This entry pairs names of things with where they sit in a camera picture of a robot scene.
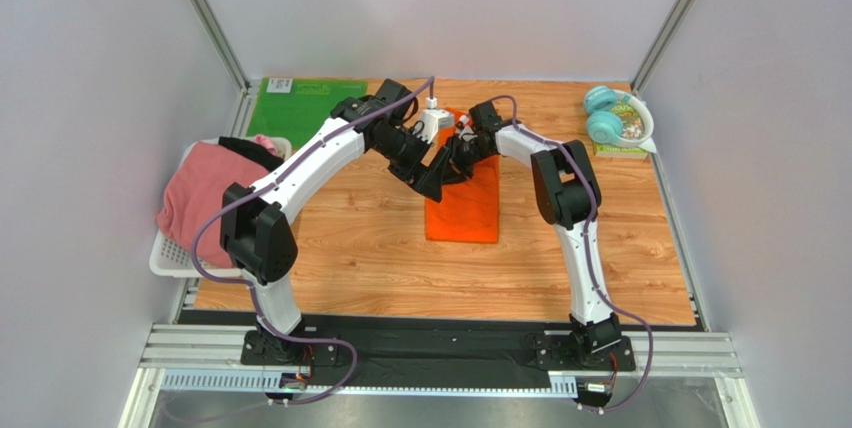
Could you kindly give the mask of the orange t shirt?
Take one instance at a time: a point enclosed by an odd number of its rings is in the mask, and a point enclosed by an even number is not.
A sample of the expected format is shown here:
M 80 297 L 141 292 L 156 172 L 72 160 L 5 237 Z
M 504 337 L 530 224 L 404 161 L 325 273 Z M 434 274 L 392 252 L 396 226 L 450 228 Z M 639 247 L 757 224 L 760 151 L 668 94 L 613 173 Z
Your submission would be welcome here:
M 474 166 L 473 177 L 442 187 L 442 200 L 424 200 L 428 241 L 496 244 L 499 240 L 500 159 Z

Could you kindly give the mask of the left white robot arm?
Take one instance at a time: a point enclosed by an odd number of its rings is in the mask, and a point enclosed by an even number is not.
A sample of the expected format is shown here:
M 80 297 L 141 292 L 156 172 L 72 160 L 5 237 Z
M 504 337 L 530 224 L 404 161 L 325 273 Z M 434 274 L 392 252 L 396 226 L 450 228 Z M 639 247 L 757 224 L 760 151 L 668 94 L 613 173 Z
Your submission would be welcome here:
M 290 277 L 299 253 L 293 221 L 336 173 L 370 150 L 388 161 L 399 181 L 440 200 L 449 154 L 440 150 L 429 164 L 423 159 L 439 132 L 454 122 L 434 97 L 420 108 L 416 92 L 387 79 L 373 95 L 338 102 L 318 132 L 279 168 L 250 186 L 234 183 L 225 190 L 220 245 L 240 270 L 257 315 L 245 363 L 253 363 L 255 355 L 308 363 L 316 346 L 340 346 L 335 339 L 305 335 Z

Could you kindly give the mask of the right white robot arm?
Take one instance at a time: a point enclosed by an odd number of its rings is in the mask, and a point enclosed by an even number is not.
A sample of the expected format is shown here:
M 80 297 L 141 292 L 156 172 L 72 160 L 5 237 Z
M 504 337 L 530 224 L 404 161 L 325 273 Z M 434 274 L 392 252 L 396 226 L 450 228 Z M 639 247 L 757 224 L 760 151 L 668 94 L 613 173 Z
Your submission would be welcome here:
M 537 209 L 554 229 L 570 279 L 571 328 L 560 346 L 583 368 L 618 369 L 622 327 L 604 283 L 597 237 L 601 193 L 585 147 L 502 119 L 492 101 L 471 108 L 468 118 L 441 144 L 449 153 L 445 182 L 471 179 L 475 165 L 496 156 L 530 168 Z

